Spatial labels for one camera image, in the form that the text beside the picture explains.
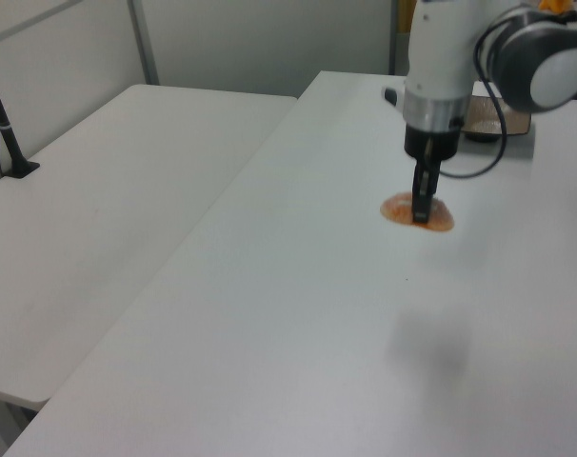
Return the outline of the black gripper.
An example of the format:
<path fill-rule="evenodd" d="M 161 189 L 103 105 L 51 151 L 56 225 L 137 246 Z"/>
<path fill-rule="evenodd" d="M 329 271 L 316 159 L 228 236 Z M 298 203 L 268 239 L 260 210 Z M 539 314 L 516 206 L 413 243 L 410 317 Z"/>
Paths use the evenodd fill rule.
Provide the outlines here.
<path fill-rule="evenodd" d="M 425 165 L 416 162 L 412 182 L 412 219 L 415 223 L 427 224 L 432 198 L 437 191 L 441 162 L 452 158 L 458 149 L 461 132 L 459 130 L 442 133 L 432 133 L 406 125 L 404 149 L 407 155 L 423 160 L 427 144 L 431 143 L 430 159 Z"/>

